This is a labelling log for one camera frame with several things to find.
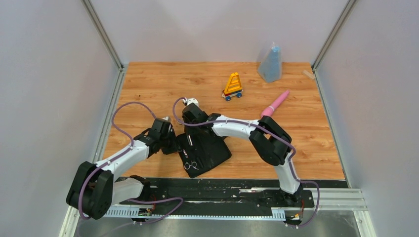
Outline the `silver thinning scissors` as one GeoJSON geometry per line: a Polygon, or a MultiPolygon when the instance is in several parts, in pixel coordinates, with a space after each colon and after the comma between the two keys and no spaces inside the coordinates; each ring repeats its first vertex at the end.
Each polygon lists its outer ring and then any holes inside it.
{"type": "Polygon", "coordinates": [[[191,140],[191,137],[190,137],[190,135],[186,135],[186,138],[187,138],[187,141],[188,141],[188,144],[189,144],[189,146],[193,146],[193,143],[192,143],[192,140],[191,140]]]}

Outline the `silver hair scissors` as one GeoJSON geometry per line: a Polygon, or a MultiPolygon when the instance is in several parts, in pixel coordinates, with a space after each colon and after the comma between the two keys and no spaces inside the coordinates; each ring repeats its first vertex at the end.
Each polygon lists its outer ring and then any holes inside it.
{"type": "Polygon", "coordinates": [[[184,164],[184,169],[185,170],[189,170],[189,169],[195,169],[195,170],[199,170],[199,168],[198,168],[198,164],[195,162],[195,161],[188,161],[188,162],[185,162],[185,164],[184,164]]]}

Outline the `black zippered tool case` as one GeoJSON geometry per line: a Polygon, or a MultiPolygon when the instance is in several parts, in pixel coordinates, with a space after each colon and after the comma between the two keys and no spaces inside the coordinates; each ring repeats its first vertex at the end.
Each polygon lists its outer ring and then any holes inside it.
{"type": "Polygon", "coordinates": [[[188,161],[195,161],[198,164],[199,170],[184,169],[190,178],[195,178],[214,169],[232,156],[226,143],[221,140],[195,140],[192,141],[193,146],[191,147],[188,144],[185,133],[177,135],[176,139],[180,147],[178,154],[183,166],[188,161]]]}

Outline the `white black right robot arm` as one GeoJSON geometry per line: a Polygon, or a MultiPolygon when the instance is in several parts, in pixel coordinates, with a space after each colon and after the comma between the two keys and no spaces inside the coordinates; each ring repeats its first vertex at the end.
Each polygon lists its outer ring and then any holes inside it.
{"type": "Polygon", "coordinates": [[[260,158],[274,167],[283,202],[295,206],[302,199],[302,184],[296,176],[292,157],[295,147],[291,136],[271,117],[243,120],[212,113],[207,115],[194,102],[186,102],[182,110],[186,128],[214,137],[234,137],[251,142],[260,158]]]}

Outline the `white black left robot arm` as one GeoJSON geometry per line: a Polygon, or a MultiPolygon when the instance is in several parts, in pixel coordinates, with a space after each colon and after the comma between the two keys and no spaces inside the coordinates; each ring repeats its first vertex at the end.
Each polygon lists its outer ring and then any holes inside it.
{"type": "Polygon", "coordinates": [[[125,148],[97,163],[83,162],[76,171],[66,203],[82,216],[102,218],[115,204],[133,198],[139,204],[151,199],[146,180],[138,175],[118,181],[127,170],[152,155],[177,152],[176,135],[168,118],[157,118],[152,126],[133,138],[125,148]]]}

